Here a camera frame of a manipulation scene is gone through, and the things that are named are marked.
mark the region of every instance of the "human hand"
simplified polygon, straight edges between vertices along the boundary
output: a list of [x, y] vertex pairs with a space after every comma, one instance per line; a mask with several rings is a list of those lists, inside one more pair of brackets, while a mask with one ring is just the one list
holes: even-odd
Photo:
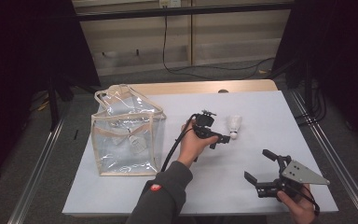
[[210, 144], [217, 142], [219, 137], [212, 136], [210, 138], [201, 139], [196, 136], [196, 133], [193, 131], [193, 125], [196, 123], [192, 119], [186, 128], [185, 136], [181, 141], [180, 154], [178, 161], [190, 168], [193, 161], [202, 153], [203, 149]]
[[[310, 189], [309, 184], [304, 184], [304, 187]], [[306, 189], [302, 188], [301, 192], [310, 197]], [[289, 208], [290, 215], [296, 224], [310, 224], [315, 219], [313, 204], [307, 199], [300, 197], [295, 202], [281, 190], [278, 191], [277, 196]]]

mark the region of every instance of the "black sleeve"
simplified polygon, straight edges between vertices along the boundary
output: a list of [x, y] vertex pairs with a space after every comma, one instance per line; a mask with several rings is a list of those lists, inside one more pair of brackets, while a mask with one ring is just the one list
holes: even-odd
[[185, 189], [192, 179], [193, 175], [186, 166], [173, 161], [169, 169], [146, 182], [126, 223], [172, 223], [182, 210], [186, 201]]

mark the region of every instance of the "power cord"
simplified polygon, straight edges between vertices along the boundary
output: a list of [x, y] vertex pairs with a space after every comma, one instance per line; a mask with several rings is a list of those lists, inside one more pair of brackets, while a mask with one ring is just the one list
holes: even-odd
[[324, 93], [321, 91], [320, 87], [316, 89], [313, 102], [315, 102], [315, 105], [312, 106], [312, 113], [305, 113], [300, 116], [296, 116], [295, 119], [305, 119], [308, 116], [313, 116], [313, 118], [307, 120], [306, 122], [298, 123], [298, 126], [317, 123], [325, 118], [327, 114], [327, 106]]
[[42, 93], [40, 93], [40, 95], [36, 96], [33, 100], [32, 103], [35, 101], [38, 101], [39, 99], [41, 99], [42, 97], [46, 96], [48, 94], [47, 91], [43, 91]]
[[186, 135], [186, 133], [187, 133], [188, 131], [192, 130], [192, 129], [190, 129], [190, 130], [186, 130], [186, 129], [187, 129], [188, 125], [190, 124], [191, 120], [192, 120], [193, 118], [195, 118], [195, 117], [196, 117], [196, 114], [193, 114], [192, 116], [190, 116], [190, 118], [188, 119], [188, 121], [187, 121], [185, 127], [184, 127], [183, 130], [180, 132], [179, 137], [175, 140], [175, 143], [173, 144], [173, 146], [172, 146], [170, 152], [169, 152], [168, 155], [167, 155], [167, 158], [165, 159], [164, 164], [163, 164], [162, 167], [161, 167], [161, 172], [164, 172], [164, 171], [167, 169], [168, 162], [170, 161], [170, 159], [171, 159], [171, 157], [172, 157], [172, 154], [173, 154], [173, 152], [176, 150], [176, 148], [178, 147], [180, 141], [182, 141], [183, 137]]
[[287, 188], [293, 190], [295, 193], [299, 194], [301, 197], [305, 198], [307, 201], [309, 201], [310, 203], [313, 204], [313, 206], [315, 206], [315, 209], [313, 211], [313, 213], [315, 214], [315, 216], [319, 216], [319, 214], [321, 213], [321, 207], [319, 206], [319, 204], [316, 203], [315, 198], [313, 197], [312, 193], [310, 192], [309, 189], [307, 189], [306, 187], [304, 187], [304, 185], [302, 186], [303, 189], [306, 189], [307, 192], [310, 194], [310, 197], [305, 195], [303, 192], [292, 188], [290, 185], [286, 186]]
[[183, 71], [186, 69], [190, 69], [190, 68], [214, 68], [214, 69], [221, 69], [221, 70], [228, 70], [228, 71], [240, 71], [240, 70], [246, 70], [246, 69], [251, 69], [251, 68], [255, 68], [254, 72], [248, 76], [248, 77], [243, 77], [240, 80], [249, 78], [249, 77], [253, 77], [254, 75], [256, 75], [256, 72], [258, 70], [258, 67], [260, 66], [260, 64], [265, 63], [267, 61], [270, 60], [274, 60], [275, 58], [271, 57], [271, 58], [267, 58], [264, 59], [262, 61], [260, 61], [259, 63], [256, 63], [254, 65], [251, 66], [246, 66], [246, 67], [240, 67], [240, 68], [225, 68], [225, 67], [219, 67], [219, 66], [212, 66], [212, 65], [194, 65], [194, 66], [187, 66], [187, 67], [183, 67], [183, 68], [177, 68], [177, 69], [172, 69], [172, 68], [168, 68], [166, 63], [165, 63], [165, 49], [166, 49], [166, 43], [167, 43], [167, 29], [168, 29], [168, 17], [165, 16], [165, 30], [164, 30], [164, 44], [163, 44], [163, 49], [162, 49], [162, 63], [165, 67], [165, 69], [170, 72], [171, 74], [174, 75], [185, 75], [185, 76], [192, 76], [192, 77], [200, 77], [200, 78], [205, 78], [205, 79], [209, 79], [209, 80], [220, 80], [218, 78], [212, 78], [212, 77], [204, 77], [204, 76], [200, 76], [200, 75], [196, 75], [196, 74], [190, 74], [190, 73], [178, 73], [179, 71]]

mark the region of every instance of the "person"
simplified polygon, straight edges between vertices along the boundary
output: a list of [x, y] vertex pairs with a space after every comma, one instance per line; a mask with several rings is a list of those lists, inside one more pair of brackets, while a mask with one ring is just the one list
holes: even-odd
[[[186, 186], [193, 178], [189, 170], [191, 164], [205, 147], [218, 140], [217, 136], [198, 138], [192, 126], [188, 125], [186, 129], [177, 160], [173, 161], [165, 172], [158, 173], [154, 180], [146, 182], [138, 203], [127, 219], [127, 224], [168, 224], [179, 216], [186, 202]], [[303, 193], [310, 196], [307, 190], [303, 190]], [[279, 191], [277, 196], [289, 208], [296, 224], [320, 223], [314, 215], [313, 204], [309, 201], [302, 198], [295, 202], [283, 191]]]

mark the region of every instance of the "silver bracket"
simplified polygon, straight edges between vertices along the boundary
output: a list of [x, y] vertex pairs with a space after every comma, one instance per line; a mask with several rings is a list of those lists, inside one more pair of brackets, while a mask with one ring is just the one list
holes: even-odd
[[316, 174], [298, 161], [291, 161], [283, 170], [282, 175], [301, 184], [330, 184], [330, 181]]

